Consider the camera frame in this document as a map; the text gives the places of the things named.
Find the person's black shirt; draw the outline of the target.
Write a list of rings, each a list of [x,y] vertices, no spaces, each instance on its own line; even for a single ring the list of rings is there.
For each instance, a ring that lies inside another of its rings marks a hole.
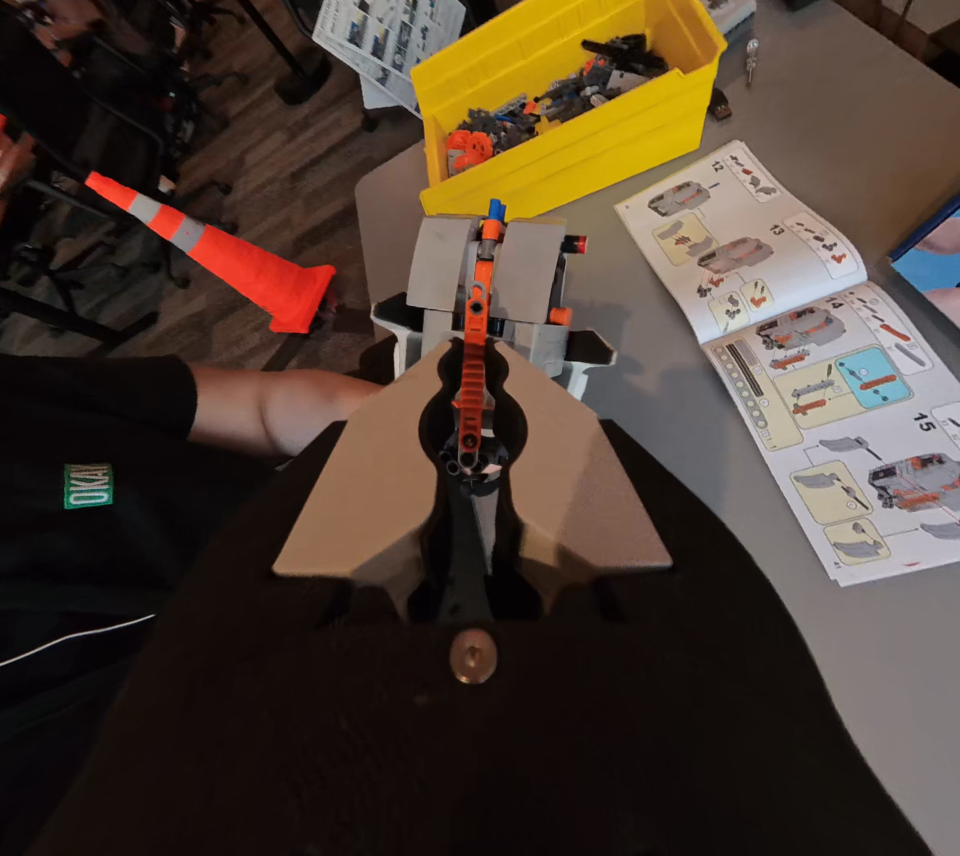
[[[272,477],[266,380],[2,355],[2,854],[30,848],[169,599]]]

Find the orange traffic cone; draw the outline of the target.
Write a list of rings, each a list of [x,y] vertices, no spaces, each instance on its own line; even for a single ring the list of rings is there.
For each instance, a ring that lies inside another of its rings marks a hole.
[[[334,266],[289,262],[96,171],[90,172],[85,186],[266,312],[271,332],[310,331],[335,278]]]

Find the yellow plastic bin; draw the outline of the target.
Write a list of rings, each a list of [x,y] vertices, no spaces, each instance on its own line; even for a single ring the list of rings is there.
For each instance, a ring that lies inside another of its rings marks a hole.
[[[492,110],[582,66],[585,39],[644,34],[666,73],[451,176],[446,142]],[[426,215],[532,218],[697,150],[727,43],[700,0],[522,0],[411,70],[422,118]]]

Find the black floor stand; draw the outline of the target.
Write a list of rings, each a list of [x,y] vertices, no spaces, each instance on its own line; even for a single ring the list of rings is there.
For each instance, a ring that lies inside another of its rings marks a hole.
[[[287,72],[282,74],[273,83],[275,94],[287,106],[300,106],[312,99],[325,85],[330,77],[330,59],[320,53],[315,68],[307,70],[293,52],[282,42],[258,8],[251,0],[234,0],[246,14],[270,47],[287,66]]]

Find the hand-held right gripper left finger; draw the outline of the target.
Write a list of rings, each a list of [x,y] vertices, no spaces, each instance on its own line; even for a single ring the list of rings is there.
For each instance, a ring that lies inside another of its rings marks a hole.
[[[438,481],[419,428],[442,389],[438,366],[452,346],[438,344],[346,420],[273,574],[378,586],[408,619],[407,601],[426,576],[421,536]]]

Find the open instruction booklet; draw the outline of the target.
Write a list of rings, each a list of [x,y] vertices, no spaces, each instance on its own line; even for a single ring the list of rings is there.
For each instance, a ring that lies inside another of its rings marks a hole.
[[[824,569],[959,561],[959,385],[855,246],[728,142],[615,205]]]

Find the large blue toy box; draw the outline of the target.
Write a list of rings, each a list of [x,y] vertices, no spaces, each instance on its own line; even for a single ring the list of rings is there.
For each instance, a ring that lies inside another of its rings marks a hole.
[[[959,327],[959,193],[918,226],[889,256],[905,282]]]

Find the pile of building block pieces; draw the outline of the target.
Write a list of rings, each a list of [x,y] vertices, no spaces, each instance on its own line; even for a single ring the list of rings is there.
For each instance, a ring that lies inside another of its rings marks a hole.
[[[586,60],[539,95],[520,94],[488,110],[472,108],[445,139],[450,178],[624,96],[670,70],[644,33],[582,39]]]

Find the person's left forearm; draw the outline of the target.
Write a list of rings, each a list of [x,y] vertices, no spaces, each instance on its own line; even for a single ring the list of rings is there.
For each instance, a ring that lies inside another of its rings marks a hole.
[[[380,392],[373,382],[326,370],[189,370],[197,393],[189,440],[276,465]]]

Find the grey building block vehicle model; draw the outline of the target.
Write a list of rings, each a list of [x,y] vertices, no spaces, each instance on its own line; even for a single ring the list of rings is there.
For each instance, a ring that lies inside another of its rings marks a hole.
[[[406,289],[408,303],[424,310],[421,358],[446,337],[464,340],[467,298],[480,280],[488,289],[486,338],[559,382],[573,331],[564,292],[568,262],[586,254],[588,242],[563,220],[507,221],[506,205],[496,199],[486,217],[426,215]]]

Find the black office chair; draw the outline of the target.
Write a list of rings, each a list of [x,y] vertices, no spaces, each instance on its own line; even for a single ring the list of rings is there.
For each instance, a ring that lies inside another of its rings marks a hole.
[[[187,204],[233,187],[210,180],[178,196],[161,187],[174,173],[166,131],[148,126],[90,92],[51,49],[30,32],[15,10],[2,5],[1,109],[7,123],[39,153],[28,171],[2,190],[2,279],[27,245],[42,199],[62,202],[119,226],[136,219],[86,185],[93,172],[161,202]]]

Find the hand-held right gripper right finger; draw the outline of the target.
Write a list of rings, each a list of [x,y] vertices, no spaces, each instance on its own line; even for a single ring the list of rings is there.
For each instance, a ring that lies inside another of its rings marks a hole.
[[[673,559],[596,414],[502,342],[487,345],[493,431],[508,453],[487,603],[534,622],[568,589],[666,571]]]

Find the grey desk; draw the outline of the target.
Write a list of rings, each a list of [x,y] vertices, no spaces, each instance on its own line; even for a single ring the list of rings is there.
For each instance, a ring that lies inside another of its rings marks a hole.
[[[834,2],[759,0],[759,65],[719,63],[732,117],[699,151],[558,210],[589,238],[570,262],[574,322],[618,350],[584,401],[738,537],[790,610],[870,766],[936,854],[958,854],[958,566],[841,588],[826,574],[674,300],[615,204],[732,139],[842,229],[944,362],[950,326],[885,258],[958,187],[958,90]]]

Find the orange toothed rack piece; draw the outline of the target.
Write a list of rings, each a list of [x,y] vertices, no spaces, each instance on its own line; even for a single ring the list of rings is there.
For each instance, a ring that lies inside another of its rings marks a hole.
[[[465,449],[478,445],[484,414],[494,406],[486,384],[488,321],[488,287],[482,281],[474,280],[465,303],[461,387],[455,400],[459,411],[459,437]]]

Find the hanging printed instruction sheets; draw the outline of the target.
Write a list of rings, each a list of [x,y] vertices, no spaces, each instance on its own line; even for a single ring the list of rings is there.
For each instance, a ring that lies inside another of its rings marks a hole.
[[[421,119],[412,73],[459,39],[465,17],[460,0],[322,0],[311,38],[387,107]]]

